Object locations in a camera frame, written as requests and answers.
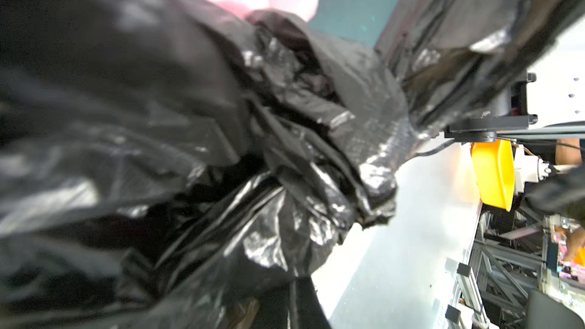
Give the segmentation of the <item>black plastic bag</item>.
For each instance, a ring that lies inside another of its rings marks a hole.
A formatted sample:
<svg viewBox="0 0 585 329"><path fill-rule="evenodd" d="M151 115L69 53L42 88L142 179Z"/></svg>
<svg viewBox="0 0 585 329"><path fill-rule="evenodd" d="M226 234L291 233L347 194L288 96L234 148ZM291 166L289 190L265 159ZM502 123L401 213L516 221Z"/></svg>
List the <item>black plastic bag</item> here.
<svg viewBox="0 0 585 329"><path fill-rule="evenodd" d="M1 0L1 326L325 328L311 275L584 0L404 0L376 48L207 0Z"/></svg>

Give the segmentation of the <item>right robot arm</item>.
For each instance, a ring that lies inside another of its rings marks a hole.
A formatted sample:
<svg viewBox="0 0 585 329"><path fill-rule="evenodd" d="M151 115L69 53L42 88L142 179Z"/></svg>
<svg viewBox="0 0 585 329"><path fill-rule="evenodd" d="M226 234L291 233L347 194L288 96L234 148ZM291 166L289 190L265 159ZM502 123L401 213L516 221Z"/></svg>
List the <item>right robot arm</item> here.
<svg viewBox="0 0 585 329"><path fill-rule="evenodd" d="M525 73L479 114L450 124L460 143L584 138L584 70Z"/></svg>

